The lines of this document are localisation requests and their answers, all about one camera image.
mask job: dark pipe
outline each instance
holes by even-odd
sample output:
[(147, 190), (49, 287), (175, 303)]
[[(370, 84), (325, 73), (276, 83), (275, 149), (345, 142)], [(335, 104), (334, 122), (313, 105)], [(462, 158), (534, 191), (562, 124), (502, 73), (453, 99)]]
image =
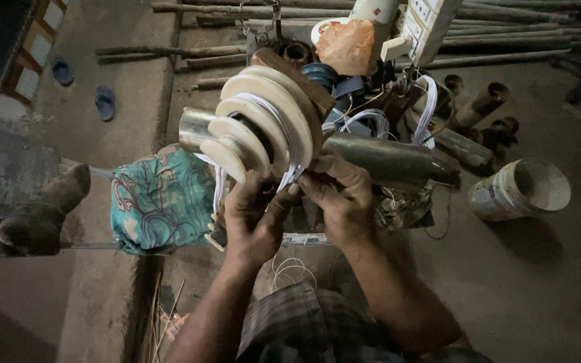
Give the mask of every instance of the dark pipe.
[(472, 127), (510, 98), (510, 89), (502, 83), (490, 83), (471, 102), (466, 103), (456, 114), (455, 127)]

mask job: fingernail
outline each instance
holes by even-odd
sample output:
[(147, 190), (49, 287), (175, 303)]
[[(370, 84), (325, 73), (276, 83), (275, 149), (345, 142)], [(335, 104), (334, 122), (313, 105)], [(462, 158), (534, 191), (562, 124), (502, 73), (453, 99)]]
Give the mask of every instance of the fingernail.
[(297, 195), (299, 194), (300, 190), (302, 188), (300, 188), (300, 186), (297, 183), (293, 183), (291, 184), (291, 186), (288, 188), (288, 193), (290, 195)]

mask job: wooden block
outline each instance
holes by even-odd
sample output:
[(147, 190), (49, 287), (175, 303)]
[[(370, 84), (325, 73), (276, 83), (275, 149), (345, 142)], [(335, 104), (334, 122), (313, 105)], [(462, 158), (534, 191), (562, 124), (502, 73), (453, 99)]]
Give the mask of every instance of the wooden block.
[(320, 86), (317, 82), (304, 77), (299, 69), (295, 68), (290, 62), (286, 61), (286, 59), (279, 57), (279, 55), (277, 55), (271, 48), (262, 48), (254, 52), (253, 57), (250, 59), (250, 63), (252, 65), (263, 65), (284, 73), (295, 81), (297, 86), (299, 86), (302, 91), (309, 96), (309, 99), (315, 106), (319, 115), (319, 123), (308, 120), (313, 140), (319, 140), (319, 143), (314, 143), (313, 150), (313, 156), (317, 158), (322, 143), (321, 124), (326, 120), (328, 114), (335, 106), (335, 98), (331, 97), (324, 87)]

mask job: plastic container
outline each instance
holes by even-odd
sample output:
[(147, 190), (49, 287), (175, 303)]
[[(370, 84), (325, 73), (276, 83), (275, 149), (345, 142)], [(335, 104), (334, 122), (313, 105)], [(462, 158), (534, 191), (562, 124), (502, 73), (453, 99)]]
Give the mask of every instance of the plastic container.
[(467, 197), (480, 219), (502, 221), (540, 216), (566, 207), (571, 200), (571, 186), (553, 164), (526, 158), (474, 184)]

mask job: floral fabric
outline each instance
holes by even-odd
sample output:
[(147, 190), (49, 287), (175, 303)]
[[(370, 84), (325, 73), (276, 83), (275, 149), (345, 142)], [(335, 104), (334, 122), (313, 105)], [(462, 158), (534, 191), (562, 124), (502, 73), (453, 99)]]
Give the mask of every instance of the floral fabric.
[(205, 166), (194, 154), (169, 146), (115, 169), (110, 219), (120, 250), (146, 256), (204, 243), (214, 197)]

